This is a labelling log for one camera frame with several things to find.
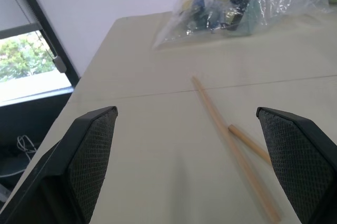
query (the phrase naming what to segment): tree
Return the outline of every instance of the tree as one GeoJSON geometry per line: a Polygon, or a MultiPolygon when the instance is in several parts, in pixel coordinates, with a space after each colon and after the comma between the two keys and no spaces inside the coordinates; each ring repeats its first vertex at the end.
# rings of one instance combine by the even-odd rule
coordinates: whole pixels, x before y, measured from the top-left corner
{"type": "Polygon", "coordinates": [[[2,40],[0,43],[0,82],[36,75],[55,69],[49,47],[36,33],[2,40]]]}

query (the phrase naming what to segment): wooden dowel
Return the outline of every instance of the wooden dowel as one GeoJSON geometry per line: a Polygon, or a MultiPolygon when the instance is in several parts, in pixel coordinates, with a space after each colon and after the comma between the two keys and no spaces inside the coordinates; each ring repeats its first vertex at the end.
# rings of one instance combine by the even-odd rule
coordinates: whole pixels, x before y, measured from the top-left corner
{"type": "Polygon", "coordinates": [[[249,148],[251,148],[256,154],[258,154],[263,160],[265,160],[268,164],[272,165],[272,161],[270,160],[269,154],[265,152],[262,148],[260,148],[255,142],[247,137],[243,132],[241,132],[234,125],[230,125],[228,130],[233,133],[236,137],[238,137],[244,144],[246,144],[249,148]]]}
{"type": "Polygon", "coordinates": [[[242,168],[245,176],[247,177],[250,185],[252,186],[253,190],[255,191],[257,198],[259,199],[263,209],[265,210],[266,214],[268,215],[270,221],[272,223],[279,223],[281,218],[276,211],[276,209],[273,207],[273,204],[270,200],[270,197],[264,190],[264,188],[259,183],[257,177],[255,176],[254,172],[250,168],[246,158],[244,157],[243,153],[240,151],[240,149],[237,147],[237,145],[234,142],[234,139],[232,138],[231,134],[229,133],[229,130],[227,126],[225,125],[222,117],[220,116],[217,109],[213,106],[210,98],[204,91],[204,88],[202,87],[200,81],[196,77],[192,77],[192,81],[195,84],[196,88],[199,91],[200,97],[203,100],[208,112],[210,113],[216,127],[220,131],[223,139],[227,142],[229,145],[231,151],[233,152],[234,156],[236,157],[237,162],[239,163],[239,166],[242,168]]]}

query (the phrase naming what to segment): item inside plastic bag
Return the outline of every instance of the item inside plastic bag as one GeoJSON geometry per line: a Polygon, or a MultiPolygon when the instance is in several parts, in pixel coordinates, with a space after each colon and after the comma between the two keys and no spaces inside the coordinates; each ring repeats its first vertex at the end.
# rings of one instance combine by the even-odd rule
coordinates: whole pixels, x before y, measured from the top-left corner
{"type": "Polygon", "coordinates": [[[284,15],[329,11],[329,0],[179,0],[154,47],[197,34],[248,36],[284,15]]]}

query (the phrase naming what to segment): plastic bag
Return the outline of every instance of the plastic bag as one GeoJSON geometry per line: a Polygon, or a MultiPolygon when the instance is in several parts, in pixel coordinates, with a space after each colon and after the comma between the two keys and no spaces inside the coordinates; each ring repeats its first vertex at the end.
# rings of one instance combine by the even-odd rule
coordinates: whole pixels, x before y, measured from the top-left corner
{"type": "Polygon", "coordinates": [[[328,0],[179,0],[154,47],[196,34],[247,36],[272,26],[284,15],[328,10],[328,0]]]}

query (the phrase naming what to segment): white table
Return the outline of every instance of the white table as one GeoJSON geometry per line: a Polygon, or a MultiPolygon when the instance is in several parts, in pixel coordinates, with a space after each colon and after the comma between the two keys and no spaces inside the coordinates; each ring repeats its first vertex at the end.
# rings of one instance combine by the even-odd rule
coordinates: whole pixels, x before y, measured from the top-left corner
{"type": "MultiPolygon", "coordinates": [[[[228,124],[264,148],[258,106],[310,118],[337,142],[337,14],[287,18],[251,37],[154,51],[169,16],[115,22],[14,192],[75,118],[116,105],[92,224],[268,223],[191,76],[228,124]]],[[[300,223],[271,167],[241,146],[277,201],[282,223],[300,223]]]]}

